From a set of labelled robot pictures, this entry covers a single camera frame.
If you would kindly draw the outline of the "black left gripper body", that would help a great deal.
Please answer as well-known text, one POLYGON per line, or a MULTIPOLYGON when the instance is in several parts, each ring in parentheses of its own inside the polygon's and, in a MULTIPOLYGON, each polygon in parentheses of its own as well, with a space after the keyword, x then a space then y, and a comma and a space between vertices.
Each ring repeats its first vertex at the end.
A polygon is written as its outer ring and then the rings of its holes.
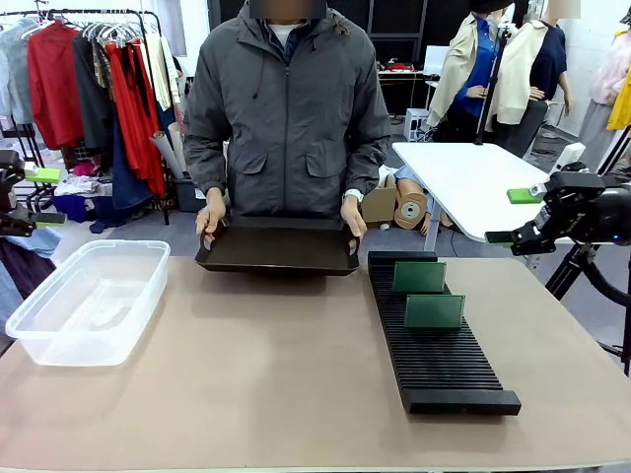
POLYGON ((13 187, 25 179, 25 163, 16 151, 2 150, 1 165, 1 199, 2 212, 10 212, 17 206, 17 198, 13 187))

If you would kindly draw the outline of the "person's left hand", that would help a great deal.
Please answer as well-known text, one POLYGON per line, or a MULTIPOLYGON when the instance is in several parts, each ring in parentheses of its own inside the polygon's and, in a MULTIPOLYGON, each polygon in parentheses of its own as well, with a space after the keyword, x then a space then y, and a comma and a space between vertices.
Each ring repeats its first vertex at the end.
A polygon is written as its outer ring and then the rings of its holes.
POLYGON ((361 240, 367 231, 367 225, 361 215, 358 198, 355 196, 345 197, 342 201, 340 215, 352 236, 361 240))

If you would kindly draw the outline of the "person's right hand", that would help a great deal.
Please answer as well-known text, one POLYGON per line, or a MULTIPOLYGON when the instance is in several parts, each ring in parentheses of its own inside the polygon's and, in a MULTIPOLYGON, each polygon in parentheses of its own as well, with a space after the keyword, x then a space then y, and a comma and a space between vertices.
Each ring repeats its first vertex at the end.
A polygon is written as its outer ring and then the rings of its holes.
POLYGON ((219 223, 226 216, 226 206, 222 199, 218 202, 208 201, 198 212, 195 220, 196 234, 199 237, 210 237, 217 230, 219 223))

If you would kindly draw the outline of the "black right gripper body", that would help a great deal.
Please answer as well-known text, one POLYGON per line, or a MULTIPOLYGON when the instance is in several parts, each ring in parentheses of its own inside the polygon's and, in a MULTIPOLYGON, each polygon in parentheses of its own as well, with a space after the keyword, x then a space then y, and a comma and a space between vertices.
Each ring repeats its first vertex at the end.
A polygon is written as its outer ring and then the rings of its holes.
POLYGON ((543 234, 578 242, 630 240, 630 183, 616 176, 559 171, 545 183, 543 234))

